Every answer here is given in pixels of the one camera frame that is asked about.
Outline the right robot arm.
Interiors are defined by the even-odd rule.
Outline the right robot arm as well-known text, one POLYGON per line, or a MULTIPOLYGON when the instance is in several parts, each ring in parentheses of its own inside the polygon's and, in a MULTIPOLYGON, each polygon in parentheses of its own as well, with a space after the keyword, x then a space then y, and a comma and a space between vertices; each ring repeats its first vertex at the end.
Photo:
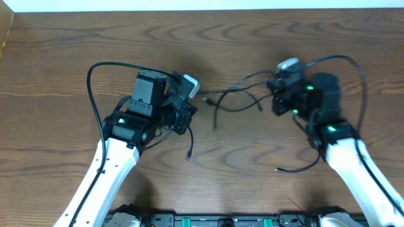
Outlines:
POLYGON ((307 122, 302 130, 309 144, 341 177, 368 225, 403 226, 402 196, 370 157, 358 129, 341 117, 338 78, 316 73, 306 79, 302 71, 280 71, 267 87, 276 115, 291 111, 307 122))

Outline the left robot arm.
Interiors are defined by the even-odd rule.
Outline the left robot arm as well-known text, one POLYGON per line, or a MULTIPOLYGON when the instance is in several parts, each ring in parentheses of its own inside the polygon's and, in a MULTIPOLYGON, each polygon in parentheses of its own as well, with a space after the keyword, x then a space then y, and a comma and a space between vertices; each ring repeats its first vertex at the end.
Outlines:
POLYGON ((160 129, 182 135, 197 108, 188 103, 200 83, 190 75, 138 73, 133 94, 102 123, 102 137, 78 190, 56 226, 101 226, 124 179, 160 129))

